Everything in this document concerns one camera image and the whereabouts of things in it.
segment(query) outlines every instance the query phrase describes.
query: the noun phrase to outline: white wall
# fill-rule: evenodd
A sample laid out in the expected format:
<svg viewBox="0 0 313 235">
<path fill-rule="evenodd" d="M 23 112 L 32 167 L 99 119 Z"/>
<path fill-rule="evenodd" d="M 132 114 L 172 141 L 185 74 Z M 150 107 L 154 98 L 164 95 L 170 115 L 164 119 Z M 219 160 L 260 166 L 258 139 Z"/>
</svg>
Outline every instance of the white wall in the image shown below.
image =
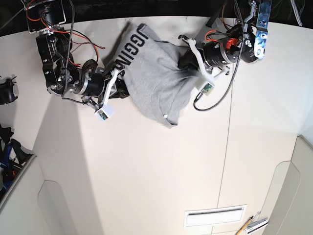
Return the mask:
<svg viewBox="0 0 313 235">
<path fill-rule="evenodd" d="M 263 235 L 309 235 L 313 233 L 313 148 L 299 137 L 292 165 Z"/>
<path fill-rule="evenodd" d="M 38 192 L 38 205 L 52 235 L 77 235 L 63 189 L 55 181 L 45 181 Z"/>
<path fill-rule="evenodd" d="M 309 109 L 300 134 L 303 135 L 308 142 L 313 144 L 313 106 Z"/>
<path fill-rule="evenodd" d="M 52 235 L 37 202 L 44 180 L 35 158 L 0 208 L 0 234 Z"/>
</svg>

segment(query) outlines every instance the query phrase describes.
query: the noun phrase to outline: gray t-shirt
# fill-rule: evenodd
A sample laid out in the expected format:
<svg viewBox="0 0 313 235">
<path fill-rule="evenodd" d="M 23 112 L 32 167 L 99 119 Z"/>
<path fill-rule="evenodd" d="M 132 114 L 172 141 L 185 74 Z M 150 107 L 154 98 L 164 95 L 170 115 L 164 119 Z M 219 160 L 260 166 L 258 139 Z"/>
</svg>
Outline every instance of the gray t-shirt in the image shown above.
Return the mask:
<svg viewBox="0 0 313 235">
<path fill-rule="evenodd" d="M 130 24 L 114 56 L 134 104 L 144 116 L 169 128 L 190 99 L 197 71 L 178 69 L 182 49 L 161 39 L 145 24 Z"/>
</svg>

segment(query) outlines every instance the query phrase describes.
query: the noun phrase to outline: blue object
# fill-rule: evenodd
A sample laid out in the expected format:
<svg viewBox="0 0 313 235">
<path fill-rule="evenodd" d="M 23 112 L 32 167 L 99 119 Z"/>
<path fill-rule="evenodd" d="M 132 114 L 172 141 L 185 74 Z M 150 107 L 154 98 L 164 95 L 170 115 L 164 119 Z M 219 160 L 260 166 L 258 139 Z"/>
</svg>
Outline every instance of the blue object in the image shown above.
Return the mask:
<svg viewBox="0 0 313 235">
<path fill-rule="evenodd" d="M 11 186 L 11 184 L 13 183 L 13 181 L 8 181 L 8 182 L 5 182 L 3 183 L 3 188 L 5 191 L 8 190 L 8 188 Z"/>
<path fill-rule="evenodd" d="M 0 159 L 0 167 L 2 168 L 10 167 L 9 160 L 10 160 L 11 151 L 12 151 L 12 145 L 9 143 L 4 148 L 4 156 L 3 156 L 3 159 Z"/>
</svg>

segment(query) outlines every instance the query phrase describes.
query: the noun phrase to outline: white table surface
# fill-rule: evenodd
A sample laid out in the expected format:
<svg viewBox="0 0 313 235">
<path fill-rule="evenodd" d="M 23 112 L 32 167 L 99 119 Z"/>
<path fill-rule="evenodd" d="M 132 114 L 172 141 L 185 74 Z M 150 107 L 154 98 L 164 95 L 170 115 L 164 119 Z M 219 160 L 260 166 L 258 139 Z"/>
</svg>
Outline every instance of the white table surface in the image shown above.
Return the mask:
<svg viewBox="0 0 313 235">
<path fill-rule="evenodd" d="M 100 51 L 104 58 L 128 20 L 77 23 L 75 28 L 107 48 Z M 179 34 L 195 36 L 206 18 L 131 20 L 146 22 L 161 39 L 178 44 Z M 294 43 L 286 39 L 290 32 Z M 204 235 L 239 229 L 242 224 L 184 230 L 184 211 L 247 204 L 245 219 L 259 211 L 276 166 L 291 159 L 313 102 L 313 48 L 306 46 L 313 32 L 304 28 L 271 23 L 266 57 L 240 64 L 232 95 L 206 113 L 190 103 L 170 130 L 145 118 L 131 98 L 110 101 L 116 114 L 99 123 L 89 107 L 49 95 L 35 37 L 24 32 L 0 38 L 0 75 L 17 75 L 20 91 L 14 105 L 0 106 L 0 123 L 15 128 L 16 139 L 39 156 L 45 178 L 62 186 L 82 235 Z M 83 63 L 95 55 L 84 46 L 74 57 Z M 217 101 L 229 79 L 221 79 L 199 105 Z"/>
</svg>

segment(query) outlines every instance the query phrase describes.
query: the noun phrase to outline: yellow pencil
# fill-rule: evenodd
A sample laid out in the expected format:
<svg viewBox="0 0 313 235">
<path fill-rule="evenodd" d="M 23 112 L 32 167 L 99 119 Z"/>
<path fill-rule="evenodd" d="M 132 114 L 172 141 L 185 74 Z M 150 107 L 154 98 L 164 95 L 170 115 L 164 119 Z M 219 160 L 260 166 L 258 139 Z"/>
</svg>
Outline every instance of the yellow pencil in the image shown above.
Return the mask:
<svg viewBox="0 0 313 235">
<path fill-rule="evenodd" d="M 235 235 L 238 235 L 239 233 L 241 233 L 246 228 L 246 226 L 248 226 L 248 224 L 251 222 L 252 219 L 253 219 L 253 216 L 250 219 L 248 219 L 248 221 L 238 230 L 238 232 Z"/>
</svg>

